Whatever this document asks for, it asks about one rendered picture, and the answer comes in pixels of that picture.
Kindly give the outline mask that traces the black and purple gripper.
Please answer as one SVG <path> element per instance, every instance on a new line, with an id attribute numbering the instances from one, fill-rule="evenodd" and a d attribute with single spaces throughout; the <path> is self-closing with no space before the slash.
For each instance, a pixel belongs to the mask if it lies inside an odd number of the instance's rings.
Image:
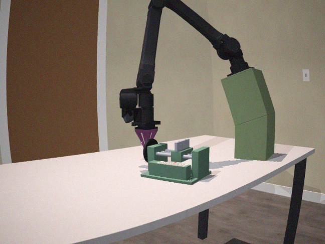
<path id="1" fill-rule="evenodd" d="M 147 140 L 153 139 L 155 137 L 158 131 L 158 127 L 155 127 L 155 125 L 160 125 L 160 121 L 154 120 L 153 107 L 146 107 L 146 110 L 144 110 L 144 107 L 139 108 L 141 108 L 141 123 L 132 122 L 131 126 L 138 126 L 135 127 L 135 132 L 139 137 L 142 146 L 144 147 L 144 142 L 146 143 Z M 141 126 L 137 124 L 141 124 Z M 144 141 L 141 133 L 143 135 Z"/>

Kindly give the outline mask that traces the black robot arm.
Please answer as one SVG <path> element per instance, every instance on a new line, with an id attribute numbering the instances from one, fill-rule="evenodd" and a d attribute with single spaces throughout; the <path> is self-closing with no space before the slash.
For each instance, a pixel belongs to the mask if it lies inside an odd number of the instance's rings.
<path id="1" fill-rule="evenodd" d="M 167 3 L 168 2 L 168 3 Z M 223 60 L 230 61 L 231 76 L 249 67 L 244 61 L 240 43 L 227 34 L 222 34 L 212 27 L 207 21 L 184 4 L 181 0 L 151 0 L 148 6 L 147 21 L 141 52 L 141 59 L 137 74 L 136 86 L 134 88 L 122 89 L 119 94 L 119 105 L 122 109 L 122 118 L 125 123 L 141 123 L 141 108 L 153 107 L 153 94 L 151 93 L 155 75 L 155 55 L 157 48 L 160 18 L 164 7 L 171 9 L 204 37 L 206 37 L 213 48 L 217 50 L 218 56 Z"/>

